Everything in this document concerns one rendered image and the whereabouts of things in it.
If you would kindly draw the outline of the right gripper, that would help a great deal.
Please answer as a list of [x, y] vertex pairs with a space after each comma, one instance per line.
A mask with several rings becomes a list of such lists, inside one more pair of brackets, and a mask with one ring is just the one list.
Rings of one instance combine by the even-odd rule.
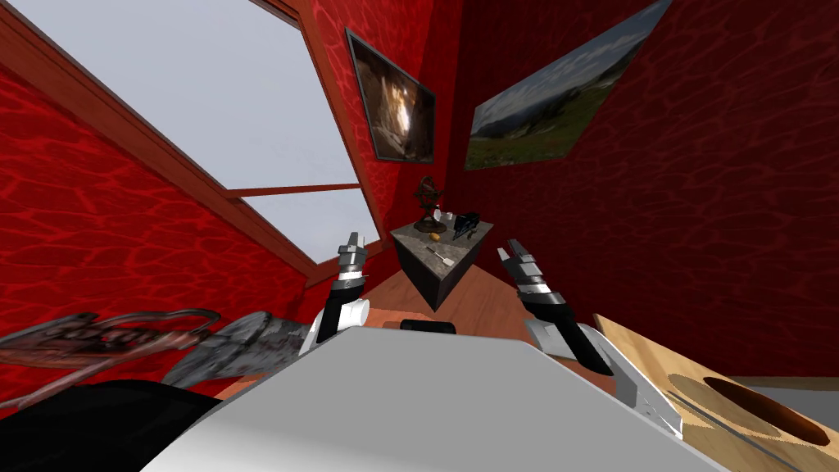
[[510, 239], [509, 245], [514, 256], [504, 248], [497, 249], [499, 259], [506, 271], [513, 277], [519, 295], [548, 294], [552, 290], [543, 277], [542, 270], [524, 246], [516, 239]]

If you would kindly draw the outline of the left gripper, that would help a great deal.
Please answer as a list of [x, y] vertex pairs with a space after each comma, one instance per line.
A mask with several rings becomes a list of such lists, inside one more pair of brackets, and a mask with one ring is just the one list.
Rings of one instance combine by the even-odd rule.
[[351, 232], [347, 245], [338, 248], [338, 282], [362, 282], [363, 268], [368, 256], [364, 248], [365, 237], [357, 232]]

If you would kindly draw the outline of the dark table with stone top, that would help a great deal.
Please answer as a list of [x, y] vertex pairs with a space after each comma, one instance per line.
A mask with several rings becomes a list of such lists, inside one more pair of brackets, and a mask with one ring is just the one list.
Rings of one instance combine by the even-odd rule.
[[476, 262], [493, 227], [478, 212], [442, 211], [442, 195], [431, 176], [423, 177], [413, 192], [423, 216], [391, 232], [401, 270], [433, 311]]

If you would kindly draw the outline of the dark cave picture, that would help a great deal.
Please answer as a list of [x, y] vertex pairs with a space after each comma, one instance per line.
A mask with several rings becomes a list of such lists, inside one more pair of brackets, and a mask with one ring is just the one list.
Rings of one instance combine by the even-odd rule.
[[432, 164], [434, 94], [353, 31], [345, 34], [375, 157]]

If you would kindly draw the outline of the mountain landscape picture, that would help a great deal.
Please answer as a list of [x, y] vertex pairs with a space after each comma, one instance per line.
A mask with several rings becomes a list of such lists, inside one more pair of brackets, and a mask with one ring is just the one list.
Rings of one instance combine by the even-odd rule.
[[566, 157], [672, 1], [655, 0], [478, 105], [465, 169]]

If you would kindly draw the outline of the grey mottled stone shape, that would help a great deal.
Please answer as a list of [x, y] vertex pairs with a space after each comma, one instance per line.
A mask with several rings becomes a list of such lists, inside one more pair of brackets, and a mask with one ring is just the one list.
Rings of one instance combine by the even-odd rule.
[[299, 357], [309, 324], [256, 311], [199, 342], [162, 379], [191, 388], [214, 379], [229, 379], [284, 369]]

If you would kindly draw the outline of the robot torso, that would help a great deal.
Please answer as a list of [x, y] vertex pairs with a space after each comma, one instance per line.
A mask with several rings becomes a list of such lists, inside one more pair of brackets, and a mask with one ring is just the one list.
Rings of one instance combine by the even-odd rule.
[[519, 341], [353, 327], [142, 472], [727, 472]]

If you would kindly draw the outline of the pale wooden board with hole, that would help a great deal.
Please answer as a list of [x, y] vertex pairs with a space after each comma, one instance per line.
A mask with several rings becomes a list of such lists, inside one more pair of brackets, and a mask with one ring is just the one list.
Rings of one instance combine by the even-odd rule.
[[683, 418], [683, 440], [731, 472], [839, 472], [839, 433], [601, 315], [597, 328]]

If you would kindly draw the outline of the large window with brown frame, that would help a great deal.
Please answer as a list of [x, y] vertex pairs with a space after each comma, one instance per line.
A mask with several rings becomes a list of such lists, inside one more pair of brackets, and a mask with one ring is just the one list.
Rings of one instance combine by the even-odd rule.
[[0, 0], [0, 58], [314, 285], [388, 245], [311, 0]]

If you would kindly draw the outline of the brown curved metal frame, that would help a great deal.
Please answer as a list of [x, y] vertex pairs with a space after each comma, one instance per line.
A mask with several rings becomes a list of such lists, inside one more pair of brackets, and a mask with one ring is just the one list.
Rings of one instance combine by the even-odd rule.
[[[206, 322], [191, 330], [159, 331], [137, 324], [184, 317]], [[105, 370], [158, 352], [194, 347], [209, 338], [220, 314], [205, 309], [137, 311], [100, 320], [81, 312], [0, 338], [0, 364], [72, 372], [22, 397], [0, 402], [0, 410], [24, 409]]]

